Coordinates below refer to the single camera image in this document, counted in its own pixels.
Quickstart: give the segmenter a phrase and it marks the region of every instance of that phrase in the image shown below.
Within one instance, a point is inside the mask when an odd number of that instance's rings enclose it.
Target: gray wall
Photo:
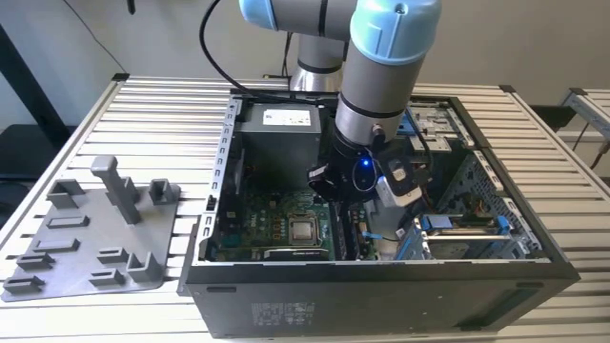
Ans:
[[[208,0],[136,0],[135,16],[126,0],[69,1],[130,73],[216,77],[198,41]],[[570,86],[610,88],[610,1],[445,0],[443,10],[421,82],[513,84],[539,104],[557,103]],[[0,22],[76,124],[119,71],[115,62],[61,0],[0,0]],[[284,35],[248,25],[238,0],[223,1],[208,37],[231,75],[279,73]],[[0,104],[0,128],[32,122],[1,77]]]

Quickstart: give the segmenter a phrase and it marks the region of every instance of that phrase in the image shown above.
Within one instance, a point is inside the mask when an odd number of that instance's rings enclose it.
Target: open computer tower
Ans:
[[[179,290],[214,337],[497,331],[578,281],[457,98],[411,98],[396,139],[437,167],[404,210],[308,188],[336,94],[276,94],[328,106],[232,91]]]

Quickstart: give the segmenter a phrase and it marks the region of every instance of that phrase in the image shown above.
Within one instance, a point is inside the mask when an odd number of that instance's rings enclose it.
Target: cable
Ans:
[[[292,42],[292,33],[286,33],[286,44],[284,44],[284,60],[282,61],[282,76],[288,77],[288,52],[290,52],[290,45]]]
[[[123,68],[123,65],[119,63],[118,59],[115,58],[115,55],[112,55],[111,51],[106,48],[104,44],[101,44],[101,42],[97,40],[97,37],[93,35],[93,31],[92,31],[91,28],[88,27],[85,21],[84,21],[83,18],[80,17],[77,11],[75,10],[75,8],[72,7],[72,5],[69,4],[68,0],[63,0],[63,1],[64,1],[65,6],[68,6],[69,9],[72,10],[72,13],[76,15],[76,18],[79,18],[80,22],[81,22],[83,25],[85,26],[87,31],[88,31],[88,33],[92,35],[93,40],[95,40],[95,42],[97,43],[97,45],[104,49],[104,51],[106,51],[106,53],[108,54],[108,56],[111,56],[111,58],[115,60],[116,64],[119,65],[119,68],[123,70],[123,72],[127,73],[126,68]]]
[[[578,143],[581,143],[582,135],[585,134],[585,131],[587,131],[587,128],[589,128],[589,123],[582,128],[581,135],[578,136],[578,138],[575,140],[575,143],[574,143],[574,146],[571,147],[573,151],[575,151],[575,147],[578,146]]]
[[[206,10],[206,15],[203,16],[202,19],[202,25],[199,27],[199,43],[202,45],[202,50],[203,54],[206,55],[206,58],[208,59],[210,64],[214,66],[214,69],[216,69],[216,72],[224,77],[224,79],[235,86],[236,89],[243,91],[246,94],[251,96],[256,96],[260,99],[267,99],[271,101],[278,101],[278,102],[291,102],[294,104],[306,104],[306,105],[314,105],[318,106],[319,103],[316,101],[308,101],[303,99],[295,99],[295,98],[283,98],[280,96],[272,96],[270,94],[264,94],[259,91],[255,91],[254,89],[246,88],[234,78],[226,73],[223,68],[219,66],[216,63],[216,60],[212,57],[212,54],[210,54],[208,46],[206,44],[206,27],[208,25],[210,17],[212,16],[212,12],[219,5],[220,0],[214,0],[212,3],[208,6],[208,9]]]
[[[382,237],[382,239],[384,241],[388,241],[388,242],[399,242],[400,241],[400,239],[391,239],[391,238],[387,238],[387,237]]]
[[[591,166],[589,167],[590,169],[594,169],[598,166],[599,161],[602,160],[603,153],[599,153],[598,156],[595,157],[595,160],[593,161]]]

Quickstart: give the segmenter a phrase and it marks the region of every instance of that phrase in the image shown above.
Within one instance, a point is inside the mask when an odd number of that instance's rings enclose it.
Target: metal work surface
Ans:
[[[286,82],[247,81],[246,86],[284,89]],[[0,338],[61,343],[212,340],[192,300],[179,297],[175,290],[188,234],[195,216],[206,207],[228,90],[230,85],[219,80],[132,77],[126,82],[112,82],[0,230],[0,280],[11,276],[15,258],[32,241],[43,220],[36,216],[48,211],[49,203],[40,194],[47,193],[52,180],[73,178],[84,188],[99,188],[101,183],[88,167],[95,155],[111,154],[119,159],[120,175],[131,177],[136,186],[164,177],[182,187],[166,283],[159,289],[130,294],[0,302]],[[497,86],[427,84],[419,85],[415,93],[458,96],[462,100],[531,207],[581,272],[582,281],[497,335],[303,337],[287,341],[610,342],[607,187],[517,94],[506,94]]]

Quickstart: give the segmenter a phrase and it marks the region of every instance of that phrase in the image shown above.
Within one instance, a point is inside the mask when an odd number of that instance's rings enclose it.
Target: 3d printed holder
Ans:
[[[73,179],[52,185],[52,208],[4,282],[5,302],[130,292],[162,286],[180,187],[154,179],[136,187],[114,156],[91,171],[106,189]]]

